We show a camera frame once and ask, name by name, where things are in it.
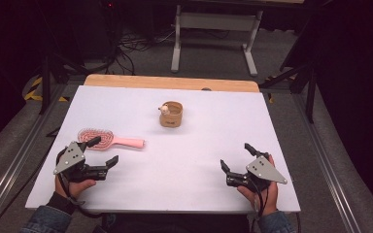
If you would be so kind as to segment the aluminium floor rail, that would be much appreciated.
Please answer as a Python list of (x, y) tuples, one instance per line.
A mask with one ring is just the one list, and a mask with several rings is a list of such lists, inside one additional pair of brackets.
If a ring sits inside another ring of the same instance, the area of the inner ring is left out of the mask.
[(57, 84), (50, 102), (41, 114), (41, 102), (28, 102), (0, 134), (0, 208), (14, 185), (66, 84)]
[(294, 94), (292, 96), (294, 104), (301, 114), (303, 124), (306, 127), (309, 137), (314, 145), (318, 163), (322, 170), (323, 176), (331, 193), (331, 196), (335, 202), (336, 208), (340, 214), (340, 217), (344, 223), (344, 226), (348, 233), (362, 233), (359, 227), (356, 217), (352, 211), (350, 203), (346, 197), (344, 188), (340, 184), (332, 165), (327, 157), (326, 150), (324, 149), (322, 139), (319, 136), (317, 128), (311, 123), (304, 110), (304, 101), (301, 95)]

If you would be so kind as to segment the person's right hand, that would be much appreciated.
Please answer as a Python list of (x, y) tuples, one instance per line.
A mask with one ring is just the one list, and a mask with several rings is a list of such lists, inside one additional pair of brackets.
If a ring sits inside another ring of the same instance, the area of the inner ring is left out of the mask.
[(275, 182), (271, 182), (269, 187), (261, 192), (262, 198), (259, 198), (257, 193), (251, 192), (244, 186), (238, 186), (237, 190), (250, 202), (252, 208), (258, 210), (262, 216), (277, 211), (278, 186)]

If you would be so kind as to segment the grey metal table frame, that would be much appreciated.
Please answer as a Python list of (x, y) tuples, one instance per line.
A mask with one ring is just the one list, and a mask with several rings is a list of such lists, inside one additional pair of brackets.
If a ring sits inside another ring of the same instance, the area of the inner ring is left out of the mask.
[(175, 15), (175, 45), (173, 48), (171, 71), (177, 73), (180, 68), (181, 57), (181, 29), (211, 29), (228, 31), (248, 31), (248, 42), (242, 45), (247, 67), (251, 76), (255, 77), (258, 71), (255, 67), (252, 49), (254, 39), (259, 29), (263, 11), (257, 11), (253, 16), (234, 16), (208, 13), (184, 12), (180, 5)]

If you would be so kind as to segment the wooden table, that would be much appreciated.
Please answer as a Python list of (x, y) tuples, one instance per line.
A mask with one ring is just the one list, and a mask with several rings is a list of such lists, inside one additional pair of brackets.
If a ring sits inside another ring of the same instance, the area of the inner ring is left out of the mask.
[(86, 77), (84, 85), (135, 88), (212, 90), (229, 92), (259, 92), (258, 84), (254, 81), (232, 81), (126, 75), (92, 74)]

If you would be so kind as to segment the pink hairbrush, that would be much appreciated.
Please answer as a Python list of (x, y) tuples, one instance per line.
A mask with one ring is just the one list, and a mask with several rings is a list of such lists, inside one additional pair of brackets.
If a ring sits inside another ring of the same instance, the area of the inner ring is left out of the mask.
[(113, 145), (141, 149), (145, 144), (145, 141), (142, 139), (120, 138), (111, 130), (85, 128), (78, 133), (79, 142), (88, 142), (96, 137), (100, 138), (100, 142), (92, 146), (92, 150), (107, 150)]

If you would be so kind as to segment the person's left hand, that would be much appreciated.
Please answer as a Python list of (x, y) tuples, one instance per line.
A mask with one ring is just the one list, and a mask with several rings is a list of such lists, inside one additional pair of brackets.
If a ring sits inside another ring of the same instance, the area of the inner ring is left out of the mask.
[(78, 198), (83, 191), (95, 185), (96, 185), (96, 181), (94, 180), (86, 180), (81, 183), (68, 183), (66, 184), (66, 187), (69, 193), (66, 193), (62, 187), (61, 181), (59, 180), (59, 178), (56, 178), (55, 179), (55, 192), (65, 198), (67, 198), (68, 196)]

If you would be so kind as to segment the yellow black hazard tape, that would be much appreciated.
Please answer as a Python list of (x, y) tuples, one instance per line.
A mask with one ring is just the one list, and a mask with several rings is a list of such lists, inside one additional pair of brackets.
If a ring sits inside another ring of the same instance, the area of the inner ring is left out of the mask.
[[(266, 78), (265, 80), (266, 80), (266, 81), (272, 81), (272, 80), (274, 80), (274, 79), (276, 79), (276, 78), (277, 78), (277, 77), (275, 77), (275, 76), (269, 76), (269, 77)], [(283, 81), (288, 82), (288, 83), (291, 83), (291, 82), (293, 82), (294, 80), (295, 80), (295, 76), (290, 76), (289, 78), (285, 78), (285, 79), (283, 79)], [(274, 97), (273, 97), (272, 93), (268, 92), (268, 93), (267, 93), (267, 97), (268, 97), (268, 102), (269, 102), (270, 104), (273, 104), (273, 103), (274, 103)]]
[(28, 100), (42, 101), (43, 95), (38, 92), (38, 89), (42, 83), (43, 83), (42, 77), (34, 78), (31, 85), (29, 86), (29, 89), (24, 94), (23, 99), (26, 101)]

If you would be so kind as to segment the white board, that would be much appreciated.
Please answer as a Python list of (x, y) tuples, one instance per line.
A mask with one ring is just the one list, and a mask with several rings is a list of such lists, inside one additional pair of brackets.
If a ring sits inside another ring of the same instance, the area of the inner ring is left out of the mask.
[[(184, 107), (179, 127), (160, 125), (158, 108), (167, 101)], [(245, 143), (272, 154), (279, 172), (284, 177), (289, 175), (260, 93), (82, 85), (26, 208), (35, 209), (49, 201), (56, 157), (84, 128), (111, 130), (119, 137), (145, 141), (141, 149), (113, 146), (85, 152), (89, 165), (102, 165), (119, 157), (106, 180), (81, 195), (89, 211), (246, 214), (251, 205), (226, 184), (220, 167), (222, 159), (232, 171), (245, 172), (253, 161)]]

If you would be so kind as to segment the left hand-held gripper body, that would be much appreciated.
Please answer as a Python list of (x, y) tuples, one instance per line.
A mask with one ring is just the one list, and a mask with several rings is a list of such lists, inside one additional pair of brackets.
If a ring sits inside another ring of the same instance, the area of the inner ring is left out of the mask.
[(68, 182), (80, 183), (85, 180), (105, 181), (106, 166), (89, 166), (85, 163), (86, 143), (71, 142), (56, 159), (55, 175), (63, 175)]

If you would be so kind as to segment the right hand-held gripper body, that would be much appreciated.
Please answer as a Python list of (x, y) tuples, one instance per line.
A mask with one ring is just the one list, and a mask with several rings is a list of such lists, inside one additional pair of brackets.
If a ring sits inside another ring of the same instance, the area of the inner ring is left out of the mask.
[(255, 160), (246, 166), (247, 173), (231, 172), (226, 167), (226, 184), (228, 186), (244, 186), (252, 192), (261, 192), (268, 188), (271, 182), (287, 184), (288, 180), (269, 161), (268, 152), (251, 151)]

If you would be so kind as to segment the black metal stand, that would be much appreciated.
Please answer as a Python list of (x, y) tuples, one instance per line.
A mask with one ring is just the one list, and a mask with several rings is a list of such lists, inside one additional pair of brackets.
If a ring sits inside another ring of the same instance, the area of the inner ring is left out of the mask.
[(66, 57), (55, 53), (47, 53), (42, 59), (42, 105), (40, 114), (42, 115), (51, 104), (51, 78), (57, 83), (65, 84), (69, 80), (67, 66), (69, 66), (78, 75), (90, 75), (90, 72), (84, 67)]
[(314, 100), (317, 86), (314, 63), (309, 62), (298, 67), (291, 68), (278, 75), (277, 77), (266, 80), (264, 83), (259, 85), (259, 88), (267, 89), (277, 83), (283, 82), (284, 80), (290, 80), (290, 84), (288, 87), (290, 93), (300, 94), (305, 86), (308, 87), (305, 104), (305, 115), (308, 121), (310, 123), (313, 123)]

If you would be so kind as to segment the tan round holder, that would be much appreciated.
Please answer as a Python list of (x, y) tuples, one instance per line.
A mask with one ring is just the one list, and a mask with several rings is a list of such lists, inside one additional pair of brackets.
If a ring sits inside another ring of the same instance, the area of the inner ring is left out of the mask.
[(159, 122), (163, 127), (179, 127), (182, 123), (184, 107), (181, 103), (175, 101), (167, 101), (159, 108)]

